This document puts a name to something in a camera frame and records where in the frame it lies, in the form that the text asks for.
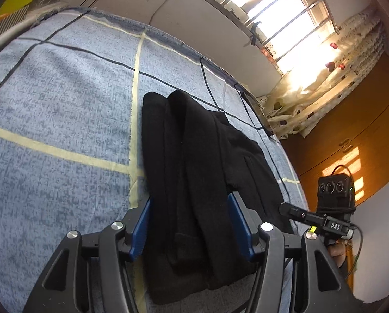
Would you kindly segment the person's right hand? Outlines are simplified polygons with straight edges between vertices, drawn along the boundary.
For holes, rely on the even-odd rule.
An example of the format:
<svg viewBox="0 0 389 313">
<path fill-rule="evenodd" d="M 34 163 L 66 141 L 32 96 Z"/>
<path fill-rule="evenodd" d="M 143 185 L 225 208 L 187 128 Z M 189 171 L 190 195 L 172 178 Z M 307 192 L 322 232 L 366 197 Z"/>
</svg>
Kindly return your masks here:
<svg viewBox="0 0 389 313">
<path fill-rule="evenodd" d="M 343 265 L 343 262 L 346 259 L 346 250 L 345 243 L 342 240 L 335 242 L 334 244 L 330 244 L 328 247 L 328 252 L 331 258 L 335 261 L 338 267 Z"/>
</svg>

